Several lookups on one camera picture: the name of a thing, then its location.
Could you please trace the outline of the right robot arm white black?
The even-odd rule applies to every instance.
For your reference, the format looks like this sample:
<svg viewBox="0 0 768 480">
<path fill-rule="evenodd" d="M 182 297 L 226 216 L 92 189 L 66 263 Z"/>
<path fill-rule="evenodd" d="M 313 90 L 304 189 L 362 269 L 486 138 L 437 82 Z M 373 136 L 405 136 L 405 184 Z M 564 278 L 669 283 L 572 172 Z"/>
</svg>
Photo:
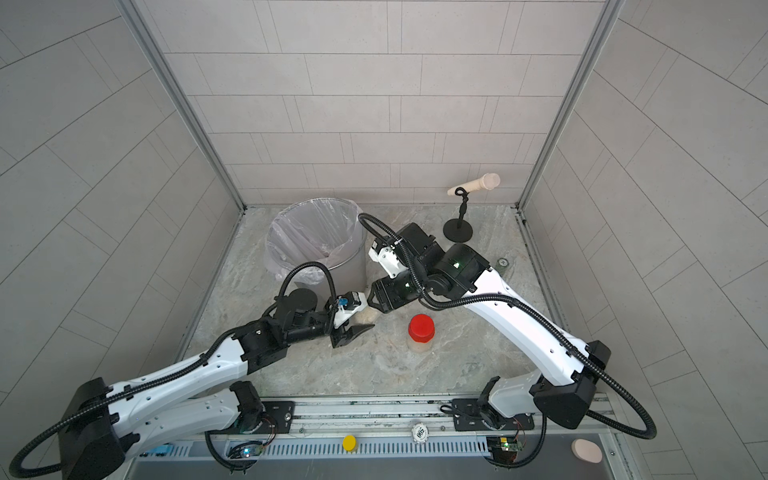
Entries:
<svg viewBox="0 0 768 480">
<path fill-rule="evenodd" d="M 480 420 L 500 430 L 518 414 L 538 413 L 540 430 L 550 422 L 576 429 L 592 418 L 628 436 L 652 440 L 657 426 L 644 406 L 606 371 L 610 349 L 563 330 L 522 299 L 481 254 L 466 244 L 443 250 L 417 224 L 394 231 L 361 213 L 361 226 L 375 241 L 370 258 L 386 274 L 370 290 L 372 308 L 390 313 L 418 301 L 433 311 L 464 307 L 480 316 L 520 349 L 535 371 L 488 381 L 476 405 Z M 643 423 L 634 428 L 591 408 L 598 383 L 614 391 Z"/>
</svg>

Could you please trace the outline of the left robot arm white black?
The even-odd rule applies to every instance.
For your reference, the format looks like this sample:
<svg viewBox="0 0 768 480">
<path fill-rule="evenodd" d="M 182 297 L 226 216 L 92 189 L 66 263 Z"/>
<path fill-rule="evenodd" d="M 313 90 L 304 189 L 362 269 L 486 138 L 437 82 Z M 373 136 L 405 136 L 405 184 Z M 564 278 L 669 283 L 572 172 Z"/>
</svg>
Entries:
<svg viewBox="0 0 768 480">
<path fill-rule="evenodd" d="M 306 288 L 282 286 L 262 316 L 222 333 L 196 357 L 125 382 L 82 384 L 55 425 L 14 456 L 18 479 L 61 473 L 104 479 L 127 459 L 180 436 L 262 423 L 263 403 L 247 375 L 287 355 L 298 342 L 329 337 L 333 347 L 370 330 L 350 319 L 368 308 L 362 292 L 332 290 L 324 305 Z"/>
</svg>

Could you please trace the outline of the red lidded rice jar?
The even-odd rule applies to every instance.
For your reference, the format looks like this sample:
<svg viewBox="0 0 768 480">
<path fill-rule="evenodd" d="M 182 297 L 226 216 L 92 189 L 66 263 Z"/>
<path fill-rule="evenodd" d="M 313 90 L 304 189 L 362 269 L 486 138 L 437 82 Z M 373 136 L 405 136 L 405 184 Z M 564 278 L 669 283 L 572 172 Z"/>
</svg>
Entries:
<svg viewBox="0 0 768 480">
<path fill-rule="evenodd" d="M 408 325 L 408 347 L 416 353 L 426 352 L 431 348 L 436 333 L 433 319 L 426 314 L 411 318 Z"/>
</svg>

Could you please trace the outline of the black stand with round base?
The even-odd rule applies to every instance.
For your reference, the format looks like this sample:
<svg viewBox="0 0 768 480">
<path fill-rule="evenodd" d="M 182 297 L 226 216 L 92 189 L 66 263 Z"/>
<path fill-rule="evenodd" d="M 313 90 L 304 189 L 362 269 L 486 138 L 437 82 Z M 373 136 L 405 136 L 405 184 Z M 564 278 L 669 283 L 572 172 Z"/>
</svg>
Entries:
<svg viewBox="0 0 768 480">
<path fill-rule="evenodd" d="M 468 209 L 469 193 L 464 187 L 457 187 L 454 194 L 461 198 L 458 216 L 448 220 L 443 226 L 443 235 L 454 243 L 465 243 L 473 236 L 472 226 L 465 220 Z"/>
</svg>

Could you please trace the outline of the yellow round button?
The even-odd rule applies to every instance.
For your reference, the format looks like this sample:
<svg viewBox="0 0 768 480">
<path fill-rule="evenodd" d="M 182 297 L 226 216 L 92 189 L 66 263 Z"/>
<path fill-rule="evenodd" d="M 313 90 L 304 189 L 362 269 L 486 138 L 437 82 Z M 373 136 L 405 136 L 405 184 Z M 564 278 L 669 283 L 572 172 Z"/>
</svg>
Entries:
<svg viewBox="0 0 768 480">
<path fill-rule="evenodd" d="M 354 435 L 346 435 L 342 440 L 342 448 L 345 452 L 354 452 L 357 446 L 358 441 Z"/>
</svg>

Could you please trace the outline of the left circuit board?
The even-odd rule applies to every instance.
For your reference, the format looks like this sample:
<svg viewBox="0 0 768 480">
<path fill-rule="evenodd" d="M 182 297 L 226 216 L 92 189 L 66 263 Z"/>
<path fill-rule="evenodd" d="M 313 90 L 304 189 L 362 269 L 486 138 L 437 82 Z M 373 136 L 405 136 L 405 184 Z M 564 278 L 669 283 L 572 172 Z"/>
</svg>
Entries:
<svg viewBox="0 0 768 480">
<path fill-rule="evenodd" d="M 262 441 L 247 441 L 232 446 L 228 451 L 227 458 L 232 460 L 255 459 L 261 456 L 263 451 L 264 443 Z"/>
</svg>

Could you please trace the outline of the circuit board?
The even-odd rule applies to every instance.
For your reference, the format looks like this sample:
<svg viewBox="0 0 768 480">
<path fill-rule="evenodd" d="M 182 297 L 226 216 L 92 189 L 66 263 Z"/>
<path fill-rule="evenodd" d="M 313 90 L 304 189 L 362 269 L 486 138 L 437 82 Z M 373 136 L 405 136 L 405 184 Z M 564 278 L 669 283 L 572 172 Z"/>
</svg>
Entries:
<svg viewBox="0 0 768 480">
<path fill-rule="evenodd" d="M 489 436 L 486 438 L 490 459 L 502 464 L 514 463 L 525 443 L 517 437 Z"/>
<path fill-rule="evenodd" d="M 262 441 L 247 441 L 232 446 L 228 451 L 227 458 L 232 460 L 255 459 L 261 456 L 263 451 L 264 443 Z"/>
</svg>

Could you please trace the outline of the blue toy car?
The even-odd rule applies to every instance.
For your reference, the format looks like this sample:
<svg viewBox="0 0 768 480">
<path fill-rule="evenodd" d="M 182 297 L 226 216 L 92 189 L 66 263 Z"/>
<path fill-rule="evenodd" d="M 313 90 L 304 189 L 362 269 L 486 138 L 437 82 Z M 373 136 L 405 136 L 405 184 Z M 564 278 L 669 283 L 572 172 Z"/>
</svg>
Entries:
<svg viewBox="0 0 768 480">
<path fill-rule="evenodd" d="M 141 457 L 165 457 L 173 453 L 175 446 L 170 443 L 162 444 L 140 454 Z"/>
</svg>

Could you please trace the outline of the right circuit board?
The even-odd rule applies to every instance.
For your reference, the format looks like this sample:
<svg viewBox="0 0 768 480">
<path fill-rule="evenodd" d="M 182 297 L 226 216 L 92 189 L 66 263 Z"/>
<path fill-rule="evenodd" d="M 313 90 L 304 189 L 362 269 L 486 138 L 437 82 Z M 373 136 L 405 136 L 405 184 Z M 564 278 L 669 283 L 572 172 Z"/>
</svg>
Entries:
<svg viewBox="0 0 768 480">
<path fill-rule="evenodd" d="M 502 464 L 514 463 L 525 443 L 517 437 L 489 436 L 486 438 L 490 459 Z"/>
</svg>

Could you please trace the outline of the pink oval pad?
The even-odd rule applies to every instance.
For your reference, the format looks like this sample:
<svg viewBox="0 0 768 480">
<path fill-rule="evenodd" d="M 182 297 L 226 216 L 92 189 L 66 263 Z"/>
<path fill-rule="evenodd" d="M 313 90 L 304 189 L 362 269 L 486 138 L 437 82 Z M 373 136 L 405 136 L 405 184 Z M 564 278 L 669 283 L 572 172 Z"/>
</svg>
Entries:
<svg viewBox="0 0 768 480">
<path fill-rule="evenodd" d="M 574 440 L 571 443 L 571 451 L 577 459 L 590 464 L 600 464 L 603 460 L 601 448 L 596 443 L 586 439 Z"/>
</svg>

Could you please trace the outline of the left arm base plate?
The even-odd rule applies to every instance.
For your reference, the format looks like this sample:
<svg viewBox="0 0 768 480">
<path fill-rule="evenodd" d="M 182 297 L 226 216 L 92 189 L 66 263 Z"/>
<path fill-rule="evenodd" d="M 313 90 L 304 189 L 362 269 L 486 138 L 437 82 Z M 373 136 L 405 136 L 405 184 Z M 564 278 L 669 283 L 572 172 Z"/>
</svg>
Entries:
<svg viewBox="0 0 768 480">
<path fill-rule="evenodd" d="M 213 430 L 214 435 L 257 435 L 287 434 L 293 421 L 295 403 L 292 401 L 266 400 L 263 413 L 251 429 L 246 429 L 243 420 L 238 418 L 228 428 Z"/>
</svg>

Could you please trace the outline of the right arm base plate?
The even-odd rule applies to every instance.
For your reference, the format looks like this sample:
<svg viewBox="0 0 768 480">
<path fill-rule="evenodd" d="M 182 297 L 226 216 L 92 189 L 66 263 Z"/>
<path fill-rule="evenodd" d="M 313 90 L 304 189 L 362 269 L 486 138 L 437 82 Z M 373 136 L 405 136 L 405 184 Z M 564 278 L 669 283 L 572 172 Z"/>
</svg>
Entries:
<svg viewBox="0 0 768 480">
<path fill-rule="evenodd" d="M 439 407 L 441 413 L 453 419 L 454 429 L 458 432 L 476 431 L 531 431 L 536 425 L 532 415 L 517 414 L 514 417 L 500 416 L 489 422 L 481 415 L 481 409 L 475 399 L 454 398 Z"/>
</svg>

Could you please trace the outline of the aluminium rail frame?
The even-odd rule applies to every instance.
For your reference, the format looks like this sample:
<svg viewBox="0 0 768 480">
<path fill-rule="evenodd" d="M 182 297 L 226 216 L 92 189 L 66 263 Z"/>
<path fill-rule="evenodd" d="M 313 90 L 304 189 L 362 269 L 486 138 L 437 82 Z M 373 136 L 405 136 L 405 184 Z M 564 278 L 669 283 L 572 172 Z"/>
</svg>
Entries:
<svg viewBox="0 0 768 480">
<path fill-rule="evenodd" d="M 523 459 L 537 443 L 542 432 L 541 417 L 534 413 L 535 429 L 531 431 L 458 432 L 453 419 L 440 412 L 439 407 L 451 399 L 445 395 L 390 397 L 296 397 L 267 399 L 295 403 L 293 421 L 287 434 L 214 435 L 212 427 L 201 427 L 193 433 L 181 433 L 159 417 L 147 421 L 152 428 L 151 440 L 134 446 L 128 458 L 144 461 L 214 460 L 227 463 L 252 463 L 276 460 L 326 459 L 395 459 L 439 457 L 489 458 L 486 438 L 489 436 L 517 437 L 525 443 L 518 458 Z M 424 423 L 429 430 L 426 443 L 412 440 L 411 428 Z M 345 452 L 342 440 L 354 435 L 358 446 Z M 227 458 L 229 449 L 247 441 L 262 441 L 261 456 L 249 460 Z M 140 454 L 162 444 L 175 446 L 165 457 L 141 457 Z"/>
</svg>

